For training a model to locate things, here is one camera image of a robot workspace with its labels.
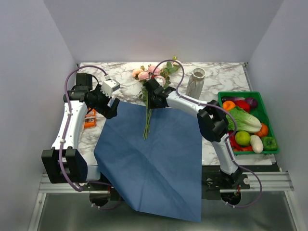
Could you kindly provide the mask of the purple onion toy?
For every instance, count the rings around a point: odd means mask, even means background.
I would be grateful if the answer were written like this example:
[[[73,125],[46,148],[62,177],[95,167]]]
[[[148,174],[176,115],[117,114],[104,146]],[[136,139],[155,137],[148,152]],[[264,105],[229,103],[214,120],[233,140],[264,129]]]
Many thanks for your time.
[[[258,107],[258,101],[255,98],[248,97],[245,98],[244,101],[250,106],[250,109],[255,109]]]

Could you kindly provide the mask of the orange packet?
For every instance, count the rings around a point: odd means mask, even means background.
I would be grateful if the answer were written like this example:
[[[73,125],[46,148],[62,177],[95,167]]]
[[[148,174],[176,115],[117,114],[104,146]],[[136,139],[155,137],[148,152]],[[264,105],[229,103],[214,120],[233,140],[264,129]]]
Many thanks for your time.
[[[94,128],[96,126],[96,111],[89,109],[84,118],[84,129]]]

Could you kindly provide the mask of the orange pepper toy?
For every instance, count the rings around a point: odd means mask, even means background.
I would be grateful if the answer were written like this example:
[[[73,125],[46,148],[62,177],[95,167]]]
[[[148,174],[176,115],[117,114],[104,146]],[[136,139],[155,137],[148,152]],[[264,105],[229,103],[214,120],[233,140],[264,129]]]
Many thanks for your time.
[[[224,110],[230,111],[236,106],[236,104],[233,101],[225,101],[222,106]]]

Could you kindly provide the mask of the red pepper toy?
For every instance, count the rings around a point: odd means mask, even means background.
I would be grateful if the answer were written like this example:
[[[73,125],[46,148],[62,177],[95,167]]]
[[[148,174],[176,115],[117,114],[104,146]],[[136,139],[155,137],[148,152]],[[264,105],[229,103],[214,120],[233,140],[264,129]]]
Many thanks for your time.
[[[243,101],[243,100],[238,100],[234,102],[236,106],[242,108],[243,110],[245,110],[246,112],[250,113],[250,105]]]

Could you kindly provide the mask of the aluminium rail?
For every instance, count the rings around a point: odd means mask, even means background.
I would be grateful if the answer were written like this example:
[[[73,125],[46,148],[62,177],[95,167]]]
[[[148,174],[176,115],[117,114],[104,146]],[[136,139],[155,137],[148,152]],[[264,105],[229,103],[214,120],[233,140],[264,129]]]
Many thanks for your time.
[[[262,197],[246,209],[231,209],[221,201],[203,201],[202,221],[165,218],[139,213],[122,203],[113,210],[91,206],[91,196],[106,196],[104,187],[95,191],[87,186],[83,192],[68,184],[52,184],[41,178],[35,207],[29,224],[31,231],[296,231],[290,194],[294,187],[287,172],[248,174],[249,189],[241,190],[242,204]]]

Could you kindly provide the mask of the small white flower sprig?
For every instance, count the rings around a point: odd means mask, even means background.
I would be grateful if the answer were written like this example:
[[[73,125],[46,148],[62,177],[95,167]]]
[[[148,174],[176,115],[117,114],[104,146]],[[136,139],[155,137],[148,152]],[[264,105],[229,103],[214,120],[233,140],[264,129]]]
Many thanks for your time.
[[[170,76],[171,74],[176,73],[180,69],[180,65],[174,61],[167,61],[161,70],[161,75],[163,77]]]

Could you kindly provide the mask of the green lettuce toy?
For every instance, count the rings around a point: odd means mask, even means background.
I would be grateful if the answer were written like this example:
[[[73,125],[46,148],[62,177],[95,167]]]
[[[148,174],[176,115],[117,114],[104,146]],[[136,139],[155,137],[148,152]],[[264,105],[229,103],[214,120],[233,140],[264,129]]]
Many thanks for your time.
[[[235,119],[237,131],[246,131],[248,133],[259,132],[262,128],[260,121],[244,109],[235,106],[229,110],[229,114]]]

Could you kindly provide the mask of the white radish toy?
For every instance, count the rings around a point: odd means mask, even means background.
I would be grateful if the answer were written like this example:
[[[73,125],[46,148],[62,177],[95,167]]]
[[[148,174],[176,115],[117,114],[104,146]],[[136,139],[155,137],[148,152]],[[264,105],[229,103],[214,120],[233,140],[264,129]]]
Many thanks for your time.
[[[257,135],[251,135],[250,136],[250,144],[252,146],[253,151],[256,154],[260,154],[263,151],[263,149],[264,149],[262,140]]]

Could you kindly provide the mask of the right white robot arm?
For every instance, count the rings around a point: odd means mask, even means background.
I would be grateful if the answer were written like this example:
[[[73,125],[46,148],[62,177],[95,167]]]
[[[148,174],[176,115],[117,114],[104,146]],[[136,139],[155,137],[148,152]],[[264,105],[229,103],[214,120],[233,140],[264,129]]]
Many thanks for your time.
[[[149,108],[175,108],[197,118],[204,139],[212,143],[220,162],[218,185],[231,189],[239,183],[242,170],[235,163],[228,133],[226,111],[215,100],[204,102],[179,94],[175,88],[164,89],[154,78],[143,85],[147,90]]]

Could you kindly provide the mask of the blue wrapping paper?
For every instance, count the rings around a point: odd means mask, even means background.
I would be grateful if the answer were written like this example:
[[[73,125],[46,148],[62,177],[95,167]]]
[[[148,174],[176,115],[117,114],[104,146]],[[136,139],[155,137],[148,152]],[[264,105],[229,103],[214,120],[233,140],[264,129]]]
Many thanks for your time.
[[[202,136],[181,110],[154,109],[143,137],[146,108],[120,102],[94,149],[100,172],[134,210],[201,221]]]

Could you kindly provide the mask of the red chili toy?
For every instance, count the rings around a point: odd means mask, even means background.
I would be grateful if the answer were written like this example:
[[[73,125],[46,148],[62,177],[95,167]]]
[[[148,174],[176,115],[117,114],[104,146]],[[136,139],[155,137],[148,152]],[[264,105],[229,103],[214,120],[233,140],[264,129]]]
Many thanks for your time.
[[[231,143],[233,150],[236,152],[252,152],[253,151],[251,144],[249,146],[238,145],[237,142],[235,141],[235,135],[230,138],[230,143]]]

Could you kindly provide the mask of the green apple toy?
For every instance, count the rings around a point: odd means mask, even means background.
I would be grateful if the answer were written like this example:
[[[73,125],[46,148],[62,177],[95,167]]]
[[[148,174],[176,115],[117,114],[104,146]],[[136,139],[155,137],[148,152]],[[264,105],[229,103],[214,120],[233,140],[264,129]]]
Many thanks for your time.
[[[246,131],[238,131],[235,134],[235,141],[238,145],[249,146],[250,145],[250,134]]]

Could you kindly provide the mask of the orange pumpkin toy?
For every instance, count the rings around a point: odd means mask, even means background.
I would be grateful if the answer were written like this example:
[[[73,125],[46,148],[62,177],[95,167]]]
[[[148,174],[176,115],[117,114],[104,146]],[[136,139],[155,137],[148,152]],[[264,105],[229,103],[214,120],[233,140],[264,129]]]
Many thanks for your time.
[[[269,133],[269,128],[264,123],[261,123],[261,129],[259,132],[256,132],[255,135],[259,137],[266,137]]]

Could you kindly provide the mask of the pink flower bouquet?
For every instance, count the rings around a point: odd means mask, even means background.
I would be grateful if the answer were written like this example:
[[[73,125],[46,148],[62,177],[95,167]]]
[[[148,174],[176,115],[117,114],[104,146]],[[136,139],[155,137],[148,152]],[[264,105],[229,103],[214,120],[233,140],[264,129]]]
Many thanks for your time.
[[[155,67],[155,65],[148,65],[146,69],[143,65],[140,68],[135,68],[132,71],[132,77],[141,83],[141,91],[138,93],[139,98],[143,100],[146,106],[146,123],[143,132],[143,138],[146,140],[150,133],[150,120],[152,115],[152,109],[150,108],[150,95],[148,90],[145,87],[145,84],[151,80],[161,80],[161,85],[166,88],[170,84],[170,77],[171,71],[169,68],[165,67],[160,69]]]

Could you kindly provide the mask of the white ceramic vase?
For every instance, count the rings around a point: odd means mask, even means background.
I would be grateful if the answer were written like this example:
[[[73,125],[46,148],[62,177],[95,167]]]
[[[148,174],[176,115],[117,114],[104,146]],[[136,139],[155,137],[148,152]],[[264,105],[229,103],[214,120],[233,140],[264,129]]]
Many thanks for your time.
[[[205,80],[205,70],[202,68],[195,68],[188,81],[186,95],[195,99],[199,99]]]

